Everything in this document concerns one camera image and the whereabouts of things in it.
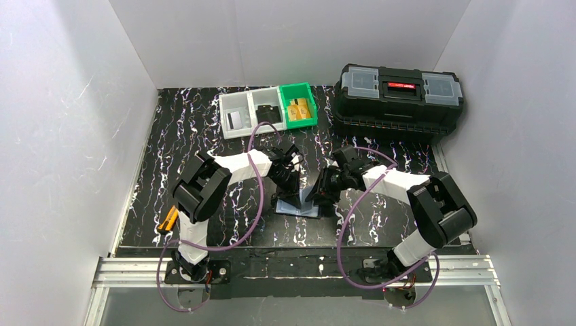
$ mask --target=light blue object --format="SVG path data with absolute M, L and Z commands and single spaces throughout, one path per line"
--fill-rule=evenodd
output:
M 297 209 L 287 202 L 278 199 L 278 202 L 276 203 L 276 214 L 287 214 L 302 217 L 318 217 L 318 206 L 314 206 L 312 202 L 305 201 L 310 191 L 312 191 L 312 186 L 300 190 L 300 202 L 302 203 L 301 209 Z

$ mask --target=black marble table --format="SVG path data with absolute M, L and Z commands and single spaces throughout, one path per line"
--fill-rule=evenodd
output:
M 167 237 L 156 233 L 173 202 L 168 189 L 177 180 L 190 156 L 201 149 L 219 156 L 246 150 L 248 137 L 225 140 L 222 135 L 218 96 L 250 88 L 186 88 L 160 91 L 151 134 L 142 167 L 134 187 L 132 202 L 118 251 L 134 247 L 158 247 L 166 239 L 177 238 L 178 229 Z M 282 131 L 304 154 L 303 182 L 312 185 L 327 165 L 331 152 L 346 144 L 371 147 L 398 161 L 398 169 L 429 174 L 437 171 L 428 145 L 334 134 L 331 104 L 332 86 L 313 86 L 318 108 L 318 126 Z M 274 134 L 257 137 L 261 145 L 275 143 Z M 265 179 L 265 189 L 275 189 Z M 254 247 L 334 246 L 343 218 L 360 192 L 342 193 L 333 217 L 305 219 L 276 215 L 266 191 L 264 214 L 254 233 L 244 245 Z M 256 180 L 231 185 L 222 208 L 209 221 L 208 245 L 225 246 L 237 241 L 252 223 L 259 196 Z M 354 212 L 347 236 L 348 246 L 394 247 L 416 229 L 410 208 L 383 195 L 370 194 Z

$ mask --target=black marble surface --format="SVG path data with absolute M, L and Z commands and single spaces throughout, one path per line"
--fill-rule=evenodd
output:
M 246 150 L 248 137 L 225 140 L 219 123 L 218 96 L 250 88 L 186 88 L 160 91 L 151 134 L 143 158 L 132 203 L 124 227 L 122 247 L 157 247 L 177 238 L 178 229 L 167 237 L 156 233 L 173 202 L 167 190 L 177 180 L 188 158 L 200 149 L 226 156 Z M 429 174 L 437 171 L 428 145 L 379 139 L 338 137 L 331 122 L 332 86 L 313 86 L 318 108 L 318 126 L 282 131 L 304 154 L 302 183 L 312 185 L 333 149 L 345 144 L 377 149 L 399 163 L 399 170 Z M 274 134 L 257 137 L 259 144 L 275 143 Z M 275 189 L 265 179 L 265 189 Z M 333 217 L 305 219 L 275 215 L 266 192 L 264 214 L 252 236 L 243 245 L 255 247 L 334 246 L 343 217 L 360 192 L 342 193 Z M 256 180 L 231 185 L 222 208 L 209 222 L 208 245 L 224 246 L 237 241 L 249 228 L 258 203 Z M 383 195 L 370 194 L 351 219 L 347 237 L 350 246 L 393 247 L 416 229 L 410 208 Z

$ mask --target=gray plastic lid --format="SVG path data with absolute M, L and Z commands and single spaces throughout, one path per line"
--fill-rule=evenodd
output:
M 375 68 L 350 67 L 342 74 L 342 87 L 348 87 L 348 95 L 379 98 L 378 70 Z
M 458 106 L 458 97 L 462 97 L 462 90 L 453 76 L 423 73 L 422 79 L 426 103 Z

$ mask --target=white wall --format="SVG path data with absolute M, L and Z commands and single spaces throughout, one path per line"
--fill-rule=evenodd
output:
M 436 69 L 468 112 L 444 143 L 514 325 L 574 325 L 576 4 L 473 0 Z
M 334 84 L 432 70 L 469 0 L 111 0 L 157 88 Z
M 156 101 L 108 1 L 0 1 L 0 325 L 81 325 Z

